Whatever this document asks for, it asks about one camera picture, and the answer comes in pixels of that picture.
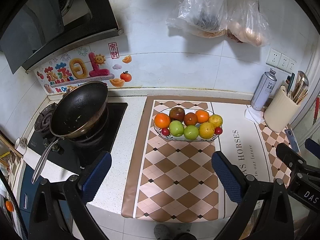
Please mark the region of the white folded tissue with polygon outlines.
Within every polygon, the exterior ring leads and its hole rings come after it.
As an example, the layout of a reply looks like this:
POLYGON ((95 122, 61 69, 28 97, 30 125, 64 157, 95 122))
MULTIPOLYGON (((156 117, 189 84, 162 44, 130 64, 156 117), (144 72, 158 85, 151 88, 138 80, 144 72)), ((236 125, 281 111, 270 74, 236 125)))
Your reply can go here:
POLYGON ((248 106, 245 110, 245 118, 257 125, 262 124, 264 122, 264 113, 262 111, 256 111, 252 106, 248 106))

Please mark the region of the yellow lemon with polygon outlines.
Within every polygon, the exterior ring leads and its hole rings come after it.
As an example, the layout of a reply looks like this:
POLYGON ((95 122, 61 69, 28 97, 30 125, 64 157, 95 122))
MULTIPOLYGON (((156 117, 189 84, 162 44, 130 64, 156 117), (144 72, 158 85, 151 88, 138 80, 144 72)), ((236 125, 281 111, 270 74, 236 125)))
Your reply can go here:
POLYGON ((209 117, 208 122, 213 124, 214 128, 221 127, 223 124, 223 119, 220 115, 213 114, 209 117))
POLYGON ((199 126, 199 136, 202 139, 211 139, 215 134, 215 127, 211 122, 204 122, 199 126))

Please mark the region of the dark red apple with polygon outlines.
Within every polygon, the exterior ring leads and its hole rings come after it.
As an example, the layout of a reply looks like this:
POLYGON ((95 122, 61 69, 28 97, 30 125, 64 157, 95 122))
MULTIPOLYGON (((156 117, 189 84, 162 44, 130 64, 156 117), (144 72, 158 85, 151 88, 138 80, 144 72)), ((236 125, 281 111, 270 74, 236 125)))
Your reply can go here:
POLYGON ((169 112, 169 117, 171 121, 177 120, 183 122, 185 116, 185 111, 181 107, 174 107, 169 112))

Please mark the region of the small orange tangerine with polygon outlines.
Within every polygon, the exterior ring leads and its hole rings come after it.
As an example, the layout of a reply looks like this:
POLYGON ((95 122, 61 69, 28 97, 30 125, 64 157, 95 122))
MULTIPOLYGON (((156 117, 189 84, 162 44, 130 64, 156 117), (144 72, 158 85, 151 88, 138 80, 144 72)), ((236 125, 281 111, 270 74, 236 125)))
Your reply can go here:
POLYGON ((197 110, 195 112, 195 115, 197 116, 197 122, 200 124, 207 122, 210 117, 210 115, 207 111, 201 110, 201 109, 197 110))

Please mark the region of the beige utensil holder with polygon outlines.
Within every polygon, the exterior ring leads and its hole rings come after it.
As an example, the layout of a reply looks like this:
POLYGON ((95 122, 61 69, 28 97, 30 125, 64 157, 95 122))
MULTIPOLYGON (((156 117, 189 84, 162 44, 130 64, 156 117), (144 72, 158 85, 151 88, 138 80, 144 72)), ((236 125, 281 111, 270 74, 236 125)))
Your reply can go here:
POLYGON ((299 108, 300 105, 287 96, 286 87, 282 85, 264 112, 265 123, 272 131, 280 133, 299 108))

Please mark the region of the black gas stove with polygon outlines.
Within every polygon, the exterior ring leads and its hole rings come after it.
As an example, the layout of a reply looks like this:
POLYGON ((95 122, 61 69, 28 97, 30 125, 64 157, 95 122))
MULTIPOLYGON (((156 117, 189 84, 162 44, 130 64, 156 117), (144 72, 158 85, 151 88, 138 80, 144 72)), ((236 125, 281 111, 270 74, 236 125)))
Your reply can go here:
MULTIPOLYGON (((48 105, 38 114, 35 121, 35 131, 28 142, 28 148, 38 155, 41 155, 55 140, 49 129, 55 107, 56 103, 48 105)), ((57 142, 50 150, 47 160, 80 174, 82 170, 93 164, 101 152, 111 152, 126 109, 126 102, 108 103, 107 110, 94 127, 80 137, 57 142)))

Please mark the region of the black wok pan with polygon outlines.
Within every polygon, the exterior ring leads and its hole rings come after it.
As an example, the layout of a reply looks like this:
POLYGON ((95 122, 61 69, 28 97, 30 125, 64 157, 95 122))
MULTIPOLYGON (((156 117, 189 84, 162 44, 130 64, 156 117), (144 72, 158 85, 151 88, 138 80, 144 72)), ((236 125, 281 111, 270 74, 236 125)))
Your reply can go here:
POLYGON ((31 179, 35 183, 41 175, 49 152, 60 140, 74 139, 86 134, 107 109, 108 87, 101 81, 91 81, 67 93, 55 107, 50 119, 54 139, 46 147, 36 164, 31 179))

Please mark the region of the large orange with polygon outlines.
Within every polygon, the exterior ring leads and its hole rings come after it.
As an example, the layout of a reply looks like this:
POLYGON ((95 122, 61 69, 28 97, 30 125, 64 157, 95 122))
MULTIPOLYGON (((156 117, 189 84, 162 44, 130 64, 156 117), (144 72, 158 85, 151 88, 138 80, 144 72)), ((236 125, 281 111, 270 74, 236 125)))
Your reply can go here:
POLYGON ((160 129, 168 128, 171 123, 170 117, 165 113, 158 113, 154 118, 154 124, 160 129))

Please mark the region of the clear plastic bag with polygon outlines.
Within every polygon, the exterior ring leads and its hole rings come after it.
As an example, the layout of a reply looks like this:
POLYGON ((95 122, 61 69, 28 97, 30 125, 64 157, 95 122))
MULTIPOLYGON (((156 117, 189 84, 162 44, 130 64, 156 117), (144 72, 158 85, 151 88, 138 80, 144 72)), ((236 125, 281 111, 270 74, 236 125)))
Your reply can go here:
POLYGON ((227 0, 180 0, 166 25, 203 38, 226 34, 227 0))
POLYGON ((264 47, 270 41, 270 28, 260 12, 259 0, 232 0, 228 7, 227 36, 238 43, 264 47))

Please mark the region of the glass floral fruit plate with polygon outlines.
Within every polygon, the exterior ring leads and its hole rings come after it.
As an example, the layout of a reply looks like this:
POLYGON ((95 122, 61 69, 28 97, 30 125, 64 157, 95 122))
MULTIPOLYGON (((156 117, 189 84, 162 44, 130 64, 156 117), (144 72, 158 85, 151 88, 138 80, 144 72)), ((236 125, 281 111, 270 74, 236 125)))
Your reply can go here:
POLYGON ((222 133, 223 118, 207 109, 167 108, 154 115, 154 130, 164 139, 213 141, 222 133))

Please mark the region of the red cherry tomato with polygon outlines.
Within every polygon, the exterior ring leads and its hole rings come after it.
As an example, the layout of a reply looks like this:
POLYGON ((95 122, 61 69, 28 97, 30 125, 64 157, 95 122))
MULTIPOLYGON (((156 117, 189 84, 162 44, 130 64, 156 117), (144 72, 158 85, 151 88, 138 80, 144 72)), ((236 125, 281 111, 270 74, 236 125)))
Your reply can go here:
POLYGON ((215 128, 215 134, 220 135, 220 134, 222 134, 222 132, 223 132, 223 130, 222 130, 221 127, 216 127, 215 128))
POLYGON ((170 131, 169 131, 168 128, 163 128, 163 129, 161 129, 161 133, 162 133, 165 137, 167 137, 167 136, 170 135, 170 131))

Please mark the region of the white cup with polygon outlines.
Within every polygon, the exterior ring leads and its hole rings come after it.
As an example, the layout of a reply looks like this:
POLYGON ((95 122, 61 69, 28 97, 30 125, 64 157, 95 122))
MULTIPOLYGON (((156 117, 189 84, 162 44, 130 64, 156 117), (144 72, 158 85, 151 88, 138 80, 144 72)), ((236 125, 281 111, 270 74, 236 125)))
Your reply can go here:
POLYGON ((20 153, 21 155, 24 155, 27 151, 27 140, 25 138, 17 138, 15 141, 15 150, 20 153))

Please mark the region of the grey spray can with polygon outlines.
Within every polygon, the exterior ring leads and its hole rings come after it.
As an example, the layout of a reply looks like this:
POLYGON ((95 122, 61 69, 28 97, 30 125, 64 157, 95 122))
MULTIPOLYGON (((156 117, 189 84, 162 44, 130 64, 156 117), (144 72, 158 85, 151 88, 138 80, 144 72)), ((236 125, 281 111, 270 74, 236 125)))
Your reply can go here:
POLYGON ((276 71, 274 69, 271 68, 268 72, 264 72, 251 100, 251 106, 254 110, 260 111, 263 108, 276 82, 276 71))

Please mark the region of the brownish orange fruit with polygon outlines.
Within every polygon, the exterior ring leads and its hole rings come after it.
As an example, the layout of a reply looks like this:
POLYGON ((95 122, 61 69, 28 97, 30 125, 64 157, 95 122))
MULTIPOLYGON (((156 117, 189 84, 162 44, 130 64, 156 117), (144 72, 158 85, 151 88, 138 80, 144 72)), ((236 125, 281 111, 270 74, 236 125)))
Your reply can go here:
POLYGON ((196 125, 198 123, 198 118, 195 113, 187 113, 184 116, 183 122, 185 126, 196 125))

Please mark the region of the green apple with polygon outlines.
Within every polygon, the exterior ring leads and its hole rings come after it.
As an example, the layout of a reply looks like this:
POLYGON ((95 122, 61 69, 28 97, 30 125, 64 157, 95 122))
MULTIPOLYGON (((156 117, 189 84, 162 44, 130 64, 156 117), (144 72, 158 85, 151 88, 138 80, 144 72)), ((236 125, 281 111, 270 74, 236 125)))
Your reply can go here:
POLYGON ((184 134, 185 139, 195 140, 199 136, 199 129, 194 125, 190 125, 184 129, 183 134, 184 134))
POLYGON ((184 133, 184 126, 180 121, 174 120, 169 125, 169 131, 173 137, 180 137, 184 133))

